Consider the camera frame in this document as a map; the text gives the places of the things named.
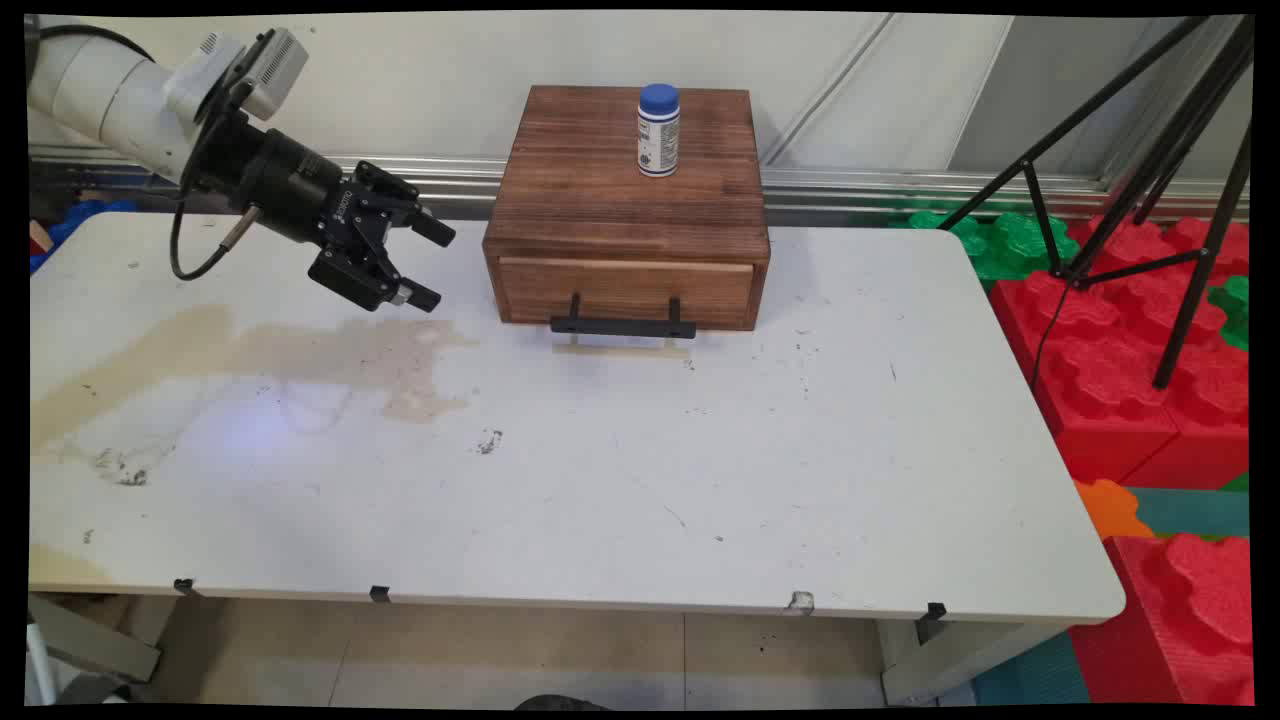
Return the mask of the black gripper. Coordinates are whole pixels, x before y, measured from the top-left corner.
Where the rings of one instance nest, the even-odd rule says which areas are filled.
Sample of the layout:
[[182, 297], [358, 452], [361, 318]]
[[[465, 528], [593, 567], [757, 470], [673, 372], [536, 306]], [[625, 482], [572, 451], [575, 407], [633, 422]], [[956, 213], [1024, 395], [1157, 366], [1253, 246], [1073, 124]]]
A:
[[[188, 187], [224, 195], [236, 211], [257, 208], [259, 224], [320, 247], [334, 236], [343, 238], [346, 227], [355, 224], [349, 214], [361, 210], [443, 249], [456, 237], [420, 204], [415, 184], [370, 161], [346, 173], [280, 131], [255, 127], [243, 110], [224, 111], [201, 129], [188, 158]], [[442, 301], [440, 293], [398, 273], [384, 247], [365, 249], [364, 255], [325, 249], [307, 275], [370, 313], [383, 304], [431, 313]]]

